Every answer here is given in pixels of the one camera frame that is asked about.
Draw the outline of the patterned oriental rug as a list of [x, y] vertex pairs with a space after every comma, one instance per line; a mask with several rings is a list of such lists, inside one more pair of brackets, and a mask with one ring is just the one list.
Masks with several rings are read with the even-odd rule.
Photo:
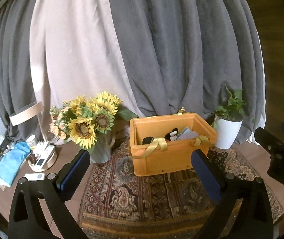
[[138, 177], [129, 140], [90, 166], [78, 224], [90, 238], [193, 238], [216, 204], [195, 170]]

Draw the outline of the orange plastic crate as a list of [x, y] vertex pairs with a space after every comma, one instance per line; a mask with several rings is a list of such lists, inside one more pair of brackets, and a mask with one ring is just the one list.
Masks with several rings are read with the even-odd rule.
[[[166, 141], [174, 128], [178, 134], [185, 128], [196, 132], [194, 139]], [[142, 145], [145, 137], [154, 140]], [[191, 168], [191, 154], [201, 149], [206, 155], [217, 140], [218, 133], [201, 116], [180, 109], [177, 114], [134, 118], [130, 120], [130, 153], [136, 176], [166, 174]]]

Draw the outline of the round tray with gadgets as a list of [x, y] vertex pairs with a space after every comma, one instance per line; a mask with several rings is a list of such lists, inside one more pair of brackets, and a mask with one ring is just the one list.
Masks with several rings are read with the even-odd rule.
[[48, 170], [57, 160], [55, 146], [51, 145], [48, 141], [38, 142], [32, 155], [36, 156], [36, 161], [34, 164], [28, 161], [28, 164], [36, 173]]

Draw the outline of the pale pink sheer curtain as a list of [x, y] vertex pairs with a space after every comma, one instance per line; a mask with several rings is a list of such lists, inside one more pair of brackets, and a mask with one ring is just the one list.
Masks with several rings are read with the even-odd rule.
[[36, 0], [30, 24], [30, 69], [42, 127], [49, 109], [108, 91], [141, 115], [115, 32], [109, 0]]

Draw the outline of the grey ribbed vase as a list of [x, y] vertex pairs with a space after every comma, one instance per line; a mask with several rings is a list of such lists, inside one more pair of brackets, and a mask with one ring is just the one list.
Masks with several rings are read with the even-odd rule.
[[111, 131], [106, 134], [99, 134], [94, 148], [90, 150], [90, 159], [95, 164], [104, 164], [110, 160], [112, 146], [115, 140]]

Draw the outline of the grey curtain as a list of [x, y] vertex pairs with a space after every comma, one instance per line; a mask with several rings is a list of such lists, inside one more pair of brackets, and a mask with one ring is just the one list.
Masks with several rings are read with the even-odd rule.
[[[246, 0], [109, 1], [141, 117], [185, 108], [208, 118], [227, 99], [227, 85], [246, 102], [236, 141], [253, 141], [265, 125], [265, 74]], [[0, 118], [12, 140], [40, 133], [36, 118], [18, 126], [9, 119], [37, 102], [29, 53], [35, 3], [7, 0], [0, 9]]]

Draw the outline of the blue cloth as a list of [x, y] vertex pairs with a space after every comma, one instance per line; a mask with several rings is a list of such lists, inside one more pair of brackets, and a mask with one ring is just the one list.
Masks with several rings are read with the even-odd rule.
[[30, 147], [26, 142], [18, 142], [0, 161], [0, 179], [10, 187], [19, 172], [21, 164], [30, 154]]

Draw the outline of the white remote control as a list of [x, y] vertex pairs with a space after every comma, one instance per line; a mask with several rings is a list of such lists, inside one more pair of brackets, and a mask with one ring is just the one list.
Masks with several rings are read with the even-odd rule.
[[44, 180], [46, 175], [44, 173], [26, 173], [24, 177], [29, 181], [41, 181]]

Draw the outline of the blue cartoon tissue pack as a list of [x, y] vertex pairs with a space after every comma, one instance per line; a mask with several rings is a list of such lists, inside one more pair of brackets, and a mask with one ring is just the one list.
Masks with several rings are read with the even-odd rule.
[[191, 130], [190, 130], [189, 127], [185, 127], [185, 128], [178, 134], [177, 138], [179, 139], [179, 135], [180, 135], [181, 133], [186, 132], [186, 131], [191, 131]]

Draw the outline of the white plant pot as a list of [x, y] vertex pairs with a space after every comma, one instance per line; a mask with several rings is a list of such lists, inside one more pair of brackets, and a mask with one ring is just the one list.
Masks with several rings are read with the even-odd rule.
[[218, 136], [214, 145], [219, 149], [229, 149], [234, 143], [241, 125], [242, 121], [229, 121], [215, 116], [214, 129]]

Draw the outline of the green potted plant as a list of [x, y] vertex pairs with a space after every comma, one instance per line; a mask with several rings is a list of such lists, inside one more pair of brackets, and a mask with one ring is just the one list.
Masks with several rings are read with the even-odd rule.
[[227, 85], [225, 85], [225, 89], [228, 93], [226, 104], [218, 106], [213, 112], [214, 122], [211, 126], [215, 130], [218, 129], [217, 118], [232, 122], [240, 122], [248, 116], [244, 110], [246, 102], [242, 99], [242, 90], [231, 91]]

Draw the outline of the sunflower bouquet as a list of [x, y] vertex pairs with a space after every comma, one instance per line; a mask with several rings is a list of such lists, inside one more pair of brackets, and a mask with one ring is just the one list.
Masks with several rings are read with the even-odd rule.
[[71, 140], [88, 151], [95, 148], [102, 135], [112, 131], [115, 120], [130, 121], [138, 117], [118, 96], [108, 91], [94, 98], [78, 96], [65, 100], [61, 107], [52, 106], [49, 114], [51, 134], [62, 141]]

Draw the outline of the black mouse plush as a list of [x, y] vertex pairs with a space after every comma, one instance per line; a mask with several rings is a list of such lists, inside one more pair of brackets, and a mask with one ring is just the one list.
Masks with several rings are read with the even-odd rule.
[[177, 128], [174, 128], [172, 131], [170, 131], [169, 133], [167, 133], [165, 135], [165, 140], [166, 141], [176, 141], [178, 140], [177, 136], [178, 136], [178, 132], [179, 130]]

